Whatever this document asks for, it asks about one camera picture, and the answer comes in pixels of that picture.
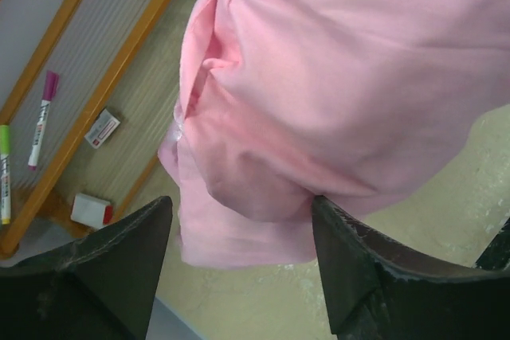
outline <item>marker cap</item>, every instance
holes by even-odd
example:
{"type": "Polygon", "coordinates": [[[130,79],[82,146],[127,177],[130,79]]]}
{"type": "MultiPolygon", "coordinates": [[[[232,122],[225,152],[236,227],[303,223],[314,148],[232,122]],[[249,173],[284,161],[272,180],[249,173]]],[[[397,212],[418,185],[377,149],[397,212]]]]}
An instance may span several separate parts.
{"type": "Polygon", "coordinates": [[[46,71],[45,90],[42,93],[43,100],[51,101],[57,94],[58,77],[55,72],[46,71]]]}
{"type": "Polygon", "coordinates": [[[9,154],[9,125],[0,125],[0,153],[9,154]]]}

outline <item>marker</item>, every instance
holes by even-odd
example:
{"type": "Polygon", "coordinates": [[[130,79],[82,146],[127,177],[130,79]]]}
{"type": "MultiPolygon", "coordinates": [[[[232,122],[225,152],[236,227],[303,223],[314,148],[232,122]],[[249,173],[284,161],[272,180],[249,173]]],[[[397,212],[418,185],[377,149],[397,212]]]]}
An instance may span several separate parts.
{"type": "Polygon", "coordinates": [[[32,153],[29,158],[29,168],[36,170],[41,152],[42,137],[45,135],[46,120],[48,119],[49,105],[57,93],[58,75],[55,72],[46,72],[45,90],[42,94],[41,109],[39,110],[39,118],[33,135],[32,153]]]}
{"type": "Polygon", "coordinates": [[[10,223],[9,127],[0,125],[0,161],[2,163],[2,224],[10,223]]]}

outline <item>purple marker cap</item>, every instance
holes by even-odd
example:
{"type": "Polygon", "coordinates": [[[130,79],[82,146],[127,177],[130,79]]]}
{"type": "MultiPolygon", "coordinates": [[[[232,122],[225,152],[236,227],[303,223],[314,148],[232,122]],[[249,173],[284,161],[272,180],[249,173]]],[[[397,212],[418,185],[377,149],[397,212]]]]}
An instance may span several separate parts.
{"type": "Polygon", "coordinates": [[[46,71],[45,90],[42,93],[42,99],[45,101],[53,100],[57,94],[58,75],[55,72],[46,71]]]}

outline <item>red and white box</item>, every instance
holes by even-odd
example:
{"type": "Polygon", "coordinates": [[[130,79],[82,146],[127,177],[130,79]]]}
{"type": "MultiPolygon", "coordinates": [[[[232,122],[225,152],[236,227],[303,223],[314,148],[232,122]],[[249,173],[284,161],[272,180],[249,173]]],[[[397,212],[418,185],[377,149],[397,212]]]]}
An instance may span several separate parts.
{"type": "Polygon", "coordinates": [[[85,139],[94,149],[97,149],[119,125],[120,121],[105,108],[85,135],[85,139]]]}
{"type": "Polygon", "coordinates": [[[109,201],[82,193],[74,197],[72,221],[99,230],[108,225],[112,218],[113,207],[109,201]]]}

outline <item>pink cloth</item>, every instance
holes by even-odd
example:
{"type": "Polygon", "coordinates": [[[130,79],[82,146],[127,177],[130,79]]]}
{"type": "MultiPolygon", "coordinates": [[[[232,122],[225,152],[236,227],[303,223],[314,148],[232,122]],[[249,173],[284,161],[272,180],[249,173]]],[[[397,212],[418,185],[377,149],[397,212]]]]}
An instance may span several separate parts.
{"type": "Polygon", "coordinates": [[[176,122],[182,258],[312,260],[310,203],[401,201],[510,101],[508,0],[198,0],[176,122]]]}

